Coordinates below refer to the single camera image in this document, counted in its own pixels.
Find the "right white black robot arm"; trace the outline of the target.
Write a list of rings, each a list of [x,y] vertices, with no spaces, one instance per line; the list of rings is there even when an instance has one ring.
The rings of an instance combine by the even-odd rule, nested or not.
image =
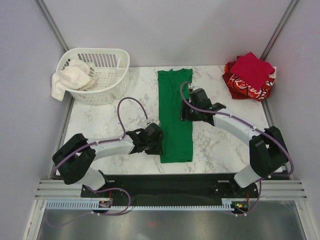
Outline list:
[[[186,99],[181,92],[180,118],[186,122],[205,122],[223,129],[249,148],[249,164],[236,173],[229,184],[229,191],[235,197],[242,196],[247,187],[265,179],[286,165],[290,155],[280,130],[271,126],[263,130],[235,116],[219,102],[213,104],[202,88],[188,90]]]

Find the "white cream t-shirt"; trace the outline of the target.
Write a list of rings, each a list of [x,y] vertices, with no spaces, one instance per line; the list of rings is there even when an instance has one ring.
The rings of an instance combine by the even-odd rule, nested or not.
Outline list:
[[[80,59],[73,59],[64,70],[57,70],[51,77],[51,96],[62,101],[67,89],[85,91],[97,81],[93,70]]]

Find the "green t-shirt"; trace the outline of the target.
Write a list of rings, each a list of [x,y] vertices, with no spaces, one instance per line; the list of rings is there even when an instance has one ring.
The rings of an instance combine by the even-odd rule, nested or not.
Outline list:
[[[192,82],[193,70],[159,70],[158,72],[158,114],[163,131],[160,162],[187,163],[193,160],[193,123],[181,121],[181,85]]]

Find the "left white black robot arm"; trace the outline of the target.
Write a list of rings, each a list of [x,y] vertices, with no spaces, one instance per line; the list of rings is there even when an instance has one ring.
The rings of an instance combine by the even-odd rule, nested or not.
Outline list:
[[[94,161],[102,158],[145,153],[162,154],[163,130],[156,123],[146,128],[128,131],[123,137],[101,138],[90,142],[83,134],[75,134],[52,157],[66,185],[81,184],[89,187],[99,197],[110,191],[107,177],[100,170],[91,168]]]

